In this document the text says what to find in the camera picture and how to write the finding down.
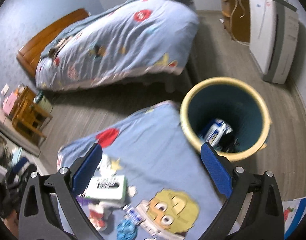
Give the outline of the red white small wrapper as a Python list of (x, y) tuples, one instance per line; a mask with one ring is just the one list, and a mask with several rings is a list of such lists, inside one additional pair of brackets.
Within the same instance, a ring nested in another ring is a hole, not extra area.
[(102, 204), (89, 204), (88, 218), (97, 231), (104, 231), (107, 228), (107, 221), (111, 210)]

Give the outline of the wooden nightstand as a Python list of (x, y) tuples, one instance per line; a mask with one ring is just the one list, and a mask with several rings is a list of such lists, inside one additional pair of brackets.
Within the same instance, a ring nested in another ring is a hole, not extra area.
[(52, 116), (33, 102), (36, 94), (28, 86), (18, 88), (16, 92), (17, 99), (11, 110), (12, 127), (39, 147), (47, 138), (42, 129)]

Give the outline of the wooden bed headboard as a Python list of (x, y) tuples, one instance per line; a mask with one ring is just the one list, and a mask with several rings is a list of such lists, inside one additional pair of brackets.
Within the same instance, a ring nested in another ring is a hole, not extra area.
[(46, 46), (66, 27), (88, 16), (90, 14), (84, 8), (75, 10), (47, 26), (19, 49), (17, 61), (30, 79), (35, 79), (40, 55)]

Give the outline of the blue cartoon pillow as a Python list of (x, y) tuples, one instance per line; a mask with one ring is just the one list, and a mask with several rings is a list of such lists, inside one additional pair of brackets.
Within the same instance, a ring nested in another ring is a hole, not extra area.
[(212, 180), (165, 101), (63, 146), (57, 166), (70, 166), (99, 142), (104, 170), (126, 178), (126, 203), (143, 221), (138, 239), (199, 239), (222, 207)]

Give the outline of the small printed blister wrapper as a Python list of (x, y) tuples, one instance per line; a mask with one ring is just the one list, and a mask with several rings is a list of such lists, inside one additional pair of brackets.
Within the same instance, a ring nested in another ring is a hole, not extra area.
[(123, 207), (126, 218), (131, 220), (131, 222), (138, 226), (145, 221), (145, 219), (139, 214), (139, 212), (131, 205), (126, 205)]

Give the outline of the black plastic bag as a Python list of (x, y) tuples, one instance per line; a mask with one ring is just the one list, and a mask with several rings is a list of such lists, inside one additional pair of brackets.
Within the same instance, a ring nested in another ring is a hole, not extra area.
[(215, 145), (215, 149), (224, 153), (236, 153), (238, 152), (239, 142), (235, 136), (230, 136), (229, 134), (224, 135), (217, 145)]

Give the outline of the pink box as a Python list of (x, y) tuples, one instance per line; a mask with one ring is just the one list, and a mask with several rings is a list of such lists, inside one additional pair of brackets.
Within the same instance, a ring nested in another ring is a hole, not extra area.
[(2, 105), (2, 110), (6, 115), (10, 115), (16, 100), (17, 94), (15, 92), (11, 92), (11, 94), (7, 98), (5, 98)]

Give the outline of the wooden tv cabinet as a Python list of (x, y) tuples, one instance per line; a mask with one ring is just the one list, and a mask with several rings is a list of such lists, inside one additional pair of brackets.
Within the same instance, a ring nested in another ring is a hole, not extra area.
[(224, 28), (232, 40), (250, 42), (249, 0), (220, 0)]

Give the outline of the blue white printed bag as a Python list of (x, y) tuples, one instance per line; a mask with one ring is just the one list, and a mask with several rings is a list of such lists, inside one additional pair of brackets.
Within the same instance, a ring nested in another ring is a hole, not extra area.
[(287, 239), (306, 214), (306, 197), (282, 202), (284, 211), (284, 239)]

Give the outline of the blue cartoon duvet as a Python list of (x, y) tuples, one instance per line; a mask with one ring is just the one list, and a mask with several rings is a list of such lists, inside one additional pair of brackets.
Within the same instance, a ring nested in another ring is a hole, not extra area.
[(198, 27), (196, 12), (180, 2), (135, 1), (58, 41), (39, 60), (36, 86), (64, 92), (161, 82), (185, 92), (193, 85), (186, 65)]

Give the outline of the yellow rim teal trash bin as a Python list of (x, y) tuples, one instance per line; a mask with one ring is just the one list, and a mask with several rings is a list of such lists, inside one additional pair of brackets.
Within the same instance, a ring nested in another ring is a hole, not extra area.
[(201, 151), (203, 129), (214, 119), (233, 129), (236, 152), (219, 152), (230, 161), (247, 159), (267, 146), (272, 120), (262, 96), (247, 83), (232, 77), (212, 77), (195, 85), (180, 106), (181, 127), (188, 142)]

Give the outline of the small green white bin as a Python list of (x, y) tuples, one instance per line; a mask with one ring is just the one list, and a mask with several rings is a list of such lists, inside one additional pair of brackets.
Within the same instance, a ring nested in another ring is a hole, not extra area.
[(33, 99), (33, 102), (40, 106), (44, 111), (47, 113), (51, 113), (53, 109), (53, 105), (51, 102), (46, 98), (43, 92), (39, 92), (36, 97)]

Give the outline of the white air purifier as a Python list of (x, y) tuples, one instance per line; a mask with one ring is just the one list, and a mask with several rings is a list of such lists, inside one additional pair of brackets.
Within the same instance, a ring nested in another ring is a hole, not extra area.
[(283, 85), (297, 47), (297, 8), (284, 0), (249, 0), (250, 54), (266, 82)]

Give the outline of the white green medicine box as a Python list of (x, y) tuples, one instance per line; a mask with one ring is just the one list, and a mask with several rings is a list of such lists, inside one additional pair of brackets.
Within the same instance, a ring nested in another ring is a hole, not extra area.
[(92, 177), (87, 188), (80, 196), (100, 201), (122, 203), (126, 196), (126, 177), (124, 175)]

